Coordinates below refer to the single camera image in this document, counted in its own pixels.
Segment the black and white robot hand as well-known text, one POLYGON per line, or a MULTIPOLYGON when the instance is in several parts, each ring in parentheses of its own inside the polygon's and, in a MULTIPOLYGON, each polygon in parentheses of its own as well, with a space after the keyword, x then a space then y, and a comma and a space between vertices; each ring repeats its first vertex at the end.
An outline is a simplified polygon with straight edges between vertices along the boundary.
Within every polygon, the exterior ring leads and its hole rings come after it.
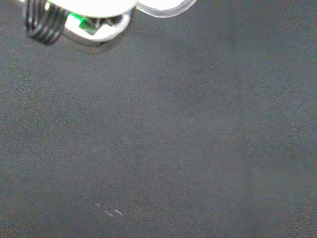
POLYGON ((99 47, 129 26, 136 0, 25 0, 23 20, 28 38, 52 45, 60 37, 85 47, 99 47))

